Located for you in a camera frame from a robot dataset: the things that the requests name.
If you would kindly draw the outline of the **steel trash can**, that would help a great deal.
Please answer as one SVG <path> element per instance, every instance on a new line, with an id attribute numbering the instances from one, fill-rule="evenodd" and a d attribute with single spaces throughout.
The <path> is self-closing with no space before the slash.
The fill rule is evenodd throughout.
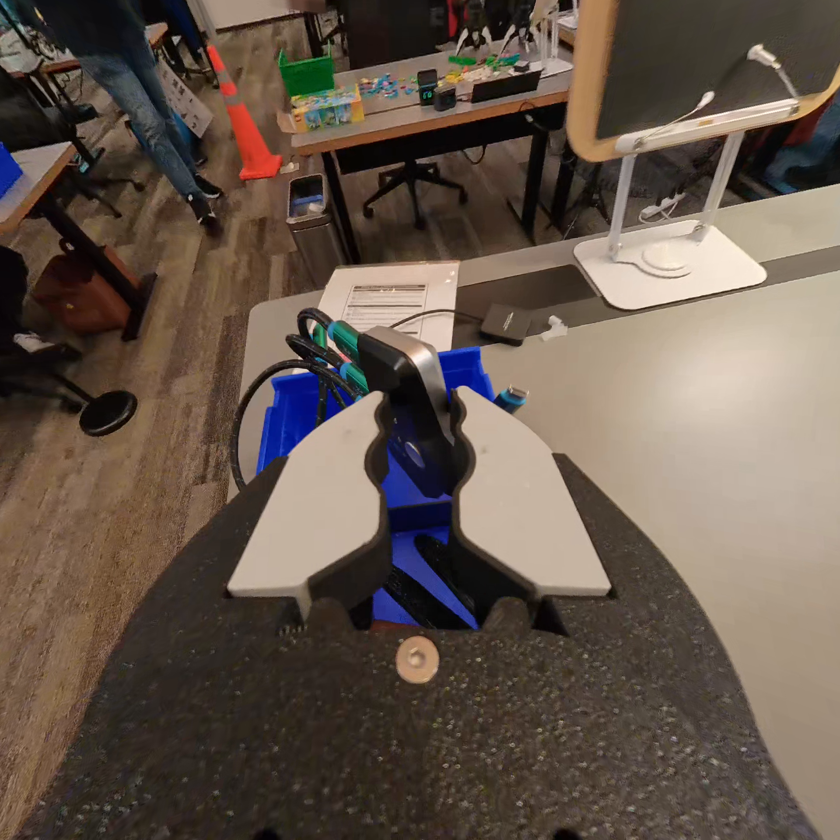
<path id="1" fill-rule="evenodd" d="M 337 268 L 348 263 L 322 173 L 289 181 L 287 225 L 304 266 L 317 283 L 326 284 Z"/>

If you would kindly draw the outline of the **white power strip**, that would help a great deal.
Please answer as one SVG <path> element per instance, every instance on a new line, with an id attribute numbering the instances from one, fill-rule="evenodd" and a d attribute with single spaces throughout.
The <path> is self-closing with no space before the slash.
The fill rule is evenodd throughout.
<path id="1" fill-rule="evenodd" d="M 673 195 L 660 199 L 655 204 L 644 207 L 638 214 L 638 222 L 640 224 L 651 224 L 670 218 L 671 214 L 685 197 L 685 192 L 676 192 Z"/>

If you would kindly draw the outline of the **black flat device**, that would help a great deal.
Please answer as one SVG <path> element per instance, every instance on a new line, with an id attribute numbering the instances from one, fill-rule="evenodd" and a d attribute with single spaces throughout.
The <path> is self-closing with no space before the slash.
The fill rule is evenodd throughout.
<path id="1" fill-rule="evenodd" d="M 470 101 L 477 104 L 536 91 L 541 75 L 541 69 L 530 69 L 528 72 L 514 70 L 506 75 L 477 81 L 472 87 Z"/>

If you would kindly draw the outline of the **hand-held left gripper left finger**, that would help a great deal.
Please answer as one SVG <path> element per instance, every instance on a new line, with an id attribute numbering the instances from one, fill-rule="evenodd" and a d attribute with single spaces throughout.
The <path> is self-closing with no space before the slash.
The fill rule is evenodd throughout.
<path id="1" fill-rule="evenodd" d="M 280 476 L 227 583 L 234 598 L 287 598 L 308 619 L 315 602 L 353 610 L 392 567 L 383 489 L 389 398 L 372 392 L 306 436 Z"/>

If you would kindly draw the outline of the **colourful toy brick box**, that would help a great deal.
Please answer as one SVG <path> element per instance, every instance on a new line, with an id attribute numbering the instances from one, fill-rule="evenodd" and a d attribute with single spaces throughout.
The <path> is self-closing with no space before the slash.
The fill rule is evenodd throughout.
<path id="1" fill-rule="evenodd" d="M 279 111 L 276 117 L 280 131 L 287 134 L 341 127 L 363 120 L 364 106 L 357 84 L 291 97 L 288 110 Z"/>

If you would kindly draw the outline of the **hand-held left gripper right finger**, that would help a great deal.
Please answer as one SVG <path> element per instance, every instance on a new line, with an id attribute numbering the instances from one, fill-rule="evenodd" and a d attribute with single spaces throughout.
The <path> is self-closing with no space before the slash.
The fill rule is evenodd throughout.
<path id="1" fill-rule="evenodd" d="M 451 408 L 464 474 L 449 543 L 472 597 L 606 596 L 611 582 L 551 448 L 465 385 Z"/>

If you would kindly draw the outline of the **background desk with toys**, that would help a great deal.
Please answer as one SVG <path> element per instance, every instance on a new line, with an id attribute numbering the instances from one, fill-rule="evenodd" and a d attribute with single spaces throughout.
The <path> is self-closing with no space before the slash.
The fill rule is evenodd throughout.
<path id="1" fill-rule="evenodd" d="M 337 226 L 351 264 L 361 262 L 341 174 L 426 159 L 531 136 L 524 195 L 509 204 L 529 241 L 539 205 L 549 131 L 564 124 L 572 79 L 571 54 L 563 53 L 560 73 L 543 77 L 535 91 L 436 111 L 413 99 L 405 106 L 368 112 L 364 120 L 312 132 L 292 133 L 291 148 L 301 156 L 320 156 L 327 176 Z"/>

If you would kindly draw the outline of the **dark grey port hub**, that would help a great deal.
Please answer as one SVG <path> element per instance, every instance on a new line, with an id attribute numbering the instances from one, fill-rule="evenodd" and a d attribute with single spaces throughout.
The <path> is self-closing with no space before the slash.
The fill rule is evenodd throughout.
<path id="1" fill-rule="evenodd" d="M 538 318 L 531 310 L 493 303 L 478 327 L 478 335 L 484 343 L 520 347 L 526 338 L 546 333 L 551 327 L 549 320 Z"/>

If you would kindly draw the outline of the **scattered toy bricks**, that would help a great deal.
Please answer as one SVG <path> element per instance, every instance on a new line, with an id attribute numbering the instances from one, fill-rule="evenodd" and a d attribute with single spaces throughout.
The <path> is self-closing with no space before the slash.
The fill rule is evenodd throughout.
<path id="1" fill-rule="evenodd" d="M 479 82 L 495 81 L 512 77 L 520 72 L 528 72 L 532 64 L 520 59 L 519 54 L 486 57 L 447 56 L 443 70 L 418 70 L 407 77 L 396 77 L 392 73 L 382 73 L 375 77 L 364 77 L 358 82 L 362 98 L 383 96 L 397 99 L 400 96 L 418 96 L 420 99 L 430 91 L 440 88 L 471 87 Z"/>

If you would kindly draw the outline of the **orange traffic cone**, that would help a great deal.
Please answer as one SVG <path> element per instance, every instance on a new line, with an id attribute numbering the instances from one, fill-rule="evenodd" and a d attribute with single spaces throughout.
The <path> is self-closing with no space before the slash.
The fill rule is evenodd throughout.
<path id="1" fill-rule="evenodd" d="M 242 181 L 272 179 L 279 174 L 283 165 L 281 155 L 269 151 L 266 142 L 252 119 L 245 103 L 238 94 L 236 85 L 215 45 L 209 44 L 206 52 L 218 79 L 224 105 L 231 123 L 238 147 L 242 168 Z"/>

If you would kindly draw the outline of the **printed paper sheet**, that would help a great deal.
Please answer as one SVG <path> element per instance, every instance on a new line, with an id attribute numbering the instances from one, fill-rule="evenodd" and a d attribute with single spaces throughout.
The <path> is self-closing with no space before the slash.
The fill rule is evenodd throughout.
<path id="1" fill-rule="evenodd" d="M 318 308 L 360 332 L 391 327 L 431 344 L 436 351 L 452 349 L 460 262 L 422 261 L 337 268 L 325 287 Z"/>

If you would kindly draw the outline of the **blue plastic bin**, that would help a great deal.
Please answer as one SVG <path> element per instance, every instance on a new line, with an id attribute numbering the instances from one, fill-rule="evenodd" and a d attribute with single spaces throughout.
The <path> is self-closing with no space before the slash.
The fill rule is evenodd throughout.
<path id="1" fill-rule="evenodd" d="M 440 354 L 448 389 L 465 385 L 493 401 L 496 393 L 481 363 L 477 347 L 451 350 Z M 314 429 L 317 415 L 319 382 L 314 374 L 289 373 L 291 382 L 281 383 L 277 375 L 263 384 L 258 398 L 272 396 L 260 411 L 263 421 L 259 454 L 254 464 L 242 466 L 246 480 L 251 480 L 273 460 L 288 456 L 294 447 Z M 383 486 L 392 530 L 394 566 L 422 586 L 429 596 L 456 614 L 470 629 L 477 629 L 476 619 L 458 597 L 438 577 L 415 546 L 415 537 L 425 534 L 446 543 L 450 522 L 450 498 L 426 498 L 403 469 L 389 455 L 389 474 Z"/>

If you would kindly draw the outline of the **black metal switch box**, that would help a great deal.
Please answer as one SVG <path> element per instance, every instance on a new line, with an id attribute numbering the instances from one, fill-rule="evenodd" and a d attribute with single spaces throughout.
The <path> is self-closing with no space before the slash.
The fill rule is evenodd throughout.
<path id="1" fill-rule="evenodd" d="M 448 389 L 433 346 L 377 326 L 358 339 L 369 389 L 388 397 L 390 455 L 426 498 L 449 496 L 457 482 Z"/>

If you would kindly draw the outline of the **brown leather bag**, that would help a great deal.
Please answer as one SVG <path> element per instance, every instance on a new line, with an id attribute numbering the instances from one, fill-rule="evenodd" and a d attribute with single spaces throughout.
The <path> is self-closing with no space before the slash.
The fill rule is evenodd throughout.
<path id="1" fill-rule="evenodd" d="M 89 258 L 62 238 L 60 254 L 43 269 L 31 297 L 60 326 L 79 337 L 122 331 L 130 307 L 101 276 Z"/>

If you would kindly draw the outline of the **grey side desk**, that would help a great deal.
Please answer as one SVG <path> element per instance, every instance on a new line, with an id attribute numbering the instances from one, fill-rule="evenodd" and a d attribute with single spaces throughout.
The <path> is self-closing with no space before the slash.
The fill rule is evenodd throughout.
<path id="1" fill-rule="evenodd" d="M 12 234 L 27 217 L 45 218 L 58 236 L 90 260 L 97 272 L 129 308 L 122 341 L 139 338 L 144 319 L 154 298 L 156 272 L 133 283 L 120 262 L 114 262 L 103 245 L 97 244 L 67 213 L 53 196 L 53 189 L 74 156 L 69 142 L 55 143 L 13 153 L 2 148 L 2 155 L 16 163 L 20 174 L 1 199 L 1 234 Z"/>

